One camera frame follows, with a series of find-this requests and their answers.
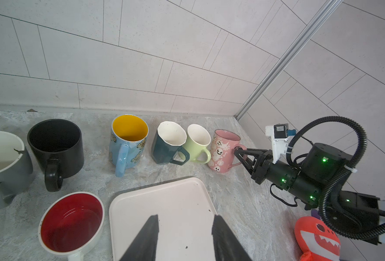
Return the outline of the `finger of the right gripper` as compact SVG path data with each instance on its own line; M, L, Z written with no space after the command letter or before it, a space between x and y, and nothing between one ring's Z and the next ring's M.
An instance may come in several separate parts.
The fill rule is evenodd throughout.
M243 165L243 167L247 170L247 172L252 176L256 172L257 164L258 164L257 158L250 160L239 160L240 163Z
M245 149L244 147L236 148L236 158L239 160L253 160L255 158L259 159L261 157L265 157L267 154L269 154L269 150Z

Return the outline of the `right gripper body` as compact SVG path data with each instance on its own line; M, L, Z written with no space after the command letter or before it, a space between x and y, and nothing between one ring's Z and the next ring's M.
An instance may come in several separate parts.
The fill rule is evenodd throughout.
M289 130L288 124L277 124L267 126L265 133L271 138L272 149L265 157L259 158L251 178L258 184L269 180L301 200L306 209L317 208L321 192L319 183L304 174L302 168L280 161L281 155L288 151L289 137L296 135L296 131Z

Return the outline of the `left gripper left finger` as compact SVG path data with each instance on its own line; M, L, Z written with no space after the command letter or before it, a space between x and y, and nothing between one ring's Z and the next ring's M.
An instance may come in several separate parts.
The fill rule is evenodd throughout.
M120 261L155 261L158 234L158 215L151 215L120 258Z

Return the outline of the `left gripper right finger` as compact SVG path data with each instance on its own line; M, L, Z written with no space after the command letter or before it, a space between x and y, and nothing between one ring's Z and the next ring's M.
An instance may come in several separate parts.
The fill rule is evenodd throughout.
M212 236L216 261L252 261L220 215L214 216Z

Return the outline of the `pink glass mug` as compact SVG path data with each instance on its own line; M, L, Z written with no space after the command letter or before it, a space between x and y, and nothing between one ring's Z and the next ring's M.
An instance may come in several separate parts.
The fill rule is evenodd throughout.
M228 130L217 129L214 132L214 139L211 143L211 160L207 165L214 171L226 173L232 167L238 166L241 162L233 164L235 149L238 147L243 150L247 148L240 144L239 135Z

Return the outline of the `light green mug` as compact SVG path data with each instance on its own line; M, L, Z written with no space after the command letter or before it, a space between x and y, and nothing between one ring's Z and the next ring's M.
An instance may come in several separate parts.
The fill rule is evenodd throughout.
M191 124L187 128L187 141L182 147L189 153L189 162L207 164L211 160L211 153L207 146L211 143L209 132L198 124ZM201 154L206 154L206 159L199 160Z

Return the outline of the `white mug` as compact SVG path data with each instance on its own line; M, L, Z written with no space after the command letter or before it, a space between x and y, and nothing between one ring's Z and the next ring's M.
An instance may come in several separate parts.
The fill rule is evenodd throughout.
M100 241L105 220L102 201L90 192L73 192L55 201L38 226L41 246L69 261L82 261Z

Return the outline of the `dark green mug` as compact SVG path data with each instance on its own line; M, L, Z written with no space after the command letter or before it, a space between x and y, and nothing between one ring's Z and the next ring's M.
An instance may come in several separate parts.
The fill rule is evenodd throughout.
M183 147L186 141L187 133L179 124L172 121L161 122L152 143L152 159L159 165L184 165L190 160L189 152ZM183 161L174 160L179 152L184 155Z

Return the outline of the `iridescent blue butterfly mug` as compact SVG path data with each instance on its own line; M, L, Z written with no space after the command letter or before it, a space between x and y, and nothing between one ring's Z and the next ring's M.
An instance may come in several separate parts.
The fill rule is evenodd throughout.
M148 134L147 123L138 116L126 114L113 120L109 156L115 166L116 177L123 177L127 169L139 163Z

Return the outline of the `black mug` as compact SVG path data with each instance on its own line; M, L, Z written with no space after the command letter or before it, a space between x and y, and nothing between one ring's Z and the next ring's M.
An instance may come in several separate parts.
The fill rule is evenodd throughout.
M27 140L49 192L60 191L63 180L77 174L84 165L82 132L71 121L42 121L30 129Z

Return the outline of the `grey mug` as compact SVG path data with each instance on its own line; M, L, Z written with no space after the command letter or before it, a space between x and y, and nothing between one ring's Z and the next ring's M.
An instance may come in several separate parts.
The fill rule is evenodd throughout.
M13 133L0 131L0 209L29 188L33 164L25 143Z

